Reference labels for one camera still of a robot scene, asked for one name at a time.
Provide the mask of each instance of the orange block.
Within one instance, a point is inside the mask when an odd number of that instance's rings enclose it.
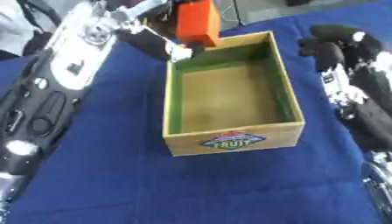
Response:
[[[177,38],[189,44],[215,46],[221,30],[221,15],[213,0],[182,3],[178,7]]]

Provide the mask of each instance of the metal rod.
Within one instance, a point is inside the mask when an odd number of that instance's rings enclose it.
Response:
[[[245,25],[241,20],[240,11],[238,10],[237,0],[233,0],[233,5],[235,10],[235,15],[237,16],[238,25]]]

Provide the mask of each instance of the open wooden box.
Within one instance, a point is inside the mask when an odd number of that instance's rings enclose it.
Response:
[[[294,146],[304,124],[270,31],[168,63],[163,135],[173,156]]]

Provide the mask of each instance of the table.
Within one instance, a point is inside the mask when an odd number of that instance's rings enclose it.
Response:
[[[298,146],[286,149],[171,157],[161,137],[165,64],[119,44],[9,223],[379,223],[361,185],[361,152],[335,120],[314,61],[298,56],[297,39],[330,23],[390,46],[391,11],[382,0],[222,33],[275,33],[306,120]],[[0,89],[25,62],[0,63]]]

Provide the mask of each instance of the black robot component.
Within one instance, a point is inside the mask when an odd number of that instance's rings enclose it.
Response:
[[[319,24],[299,40],[313,56],[335,115],[362,149],[363,184],[381,220],[392,223],[392,53],[357,28]]]

